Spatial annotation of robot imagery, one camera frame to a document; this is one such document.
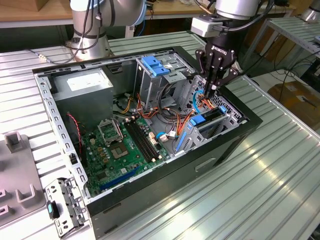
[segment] cardboard box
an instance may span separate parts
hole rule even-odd
[[[49,0],[0,0],[0,5],[38,12]]]
[[[277,101],[281,87],[282,83],[273,86],[268,91]],[[299,81],[284,84],[280,103],[313,130],[320,129],[320,97]]]

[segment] green motherboard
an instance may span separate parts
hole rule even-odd
[[[155,140],[150,139],[151,132],[146,121],[138,118],[131,123],[108,124],[82,136],[86,154],[84,169],[88,177],[87,188],[92,197],[169,158],[163,146],[158,142],[154,144]],[[106,142],[106,139],[113,137],[116,140],[110,144]]]

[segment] blue cable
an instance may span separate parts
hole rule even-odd
[[[194,94],[193,94],[193,100],[192,100],[192,103],[193,103],[193,107],[194,107],[194,109],[196,110],[196,112],[199,114],[200,113],[200,110],[199,110],[199,108],[197,107],[197,104],[196,104],[196,95],[197,94],[203,94],[204,93],[204,91],[203,90],[198,90],[198,91],[196,91]]]
[[[164,135],[164,134],[166,134],[164,131],[159,132],[159,133],[155,136],[155,138],[156,138],[156,139],[159,139],[160,136],[161,136],[161,135]]]
[[[145,20],[143,20],[143,27],[142,27],[142,29],[141,29],[141,31],[140,31],[140,33],[138,34],[137,37],[139,37],[139,36],[142,34],[142,32],[144,31],[144,29],[145,29]]]

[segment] workbench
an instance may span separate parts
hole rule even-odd
[[[266,8],[266,4],[261,6],[260,13]],[[295,7],[274,6],[269,14],[284,14],[285,17],[291,15]],[[186,5],[179,0],[156,1],[153,5],[153,14],[146,11],[146,20],[155,19],[182,19],[193,18],[203,14],[197,5]],[[49,0],[38,12],[23,10],[0,5],[0,29],[38,27],[73,24],[72,10],[68,0]],[[126,28],[126,37],[133,37],[133,28]]]
[[[260,53],[261,55],[270,48],[271,44],[279,35],[283,35],[299,46],[299,49],[292,55],[292,61],[288,68],[294,66],[295,63],[300,60],[304,50],[320,58],[320,44],[314,41],[315,37],[320,36],[320,23],[307,23],[296,16],[269,18],[264,21],[248,51],[245,53],[242,61],[243,68],[248,66],[252,53],[268,28],[273,29],[274,33]]]
[[[187,32],[110,41],[115,55],[204,47]],[[35,49],[65,60],[62,46]],[[0,137],[18,130],[32,148],[42,187],[67,177],[32,69],[49,66],[28,51],[0,53]],[[119,226],[104,239],[307,239],[320,223],[320,137],[243,76],[228,88],[262,120],[221,165]],[[58,239],[44,206],[2,228],[9,239]],[[93,239],[89,225],[69,240]]]

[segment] wooden shelf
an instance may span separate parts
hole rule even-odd
[[[294,6],[280,7],[277,6],[270,11],[283,11],[295,9]],[[172,2],[159,1],[153,5],[154,15],[184,15],[184,14],[201,14],[203,13],[197,5],[185,5],[179,0]],[[146,15],[150,16],[151,12],[147,10]],[[18,21],[41,21],[41,20],[62,20],[72,19],[72,10],[68,0],[49,0],[40,11],[28,11],[24,9],[0,5],[0,22],[18,22]]]

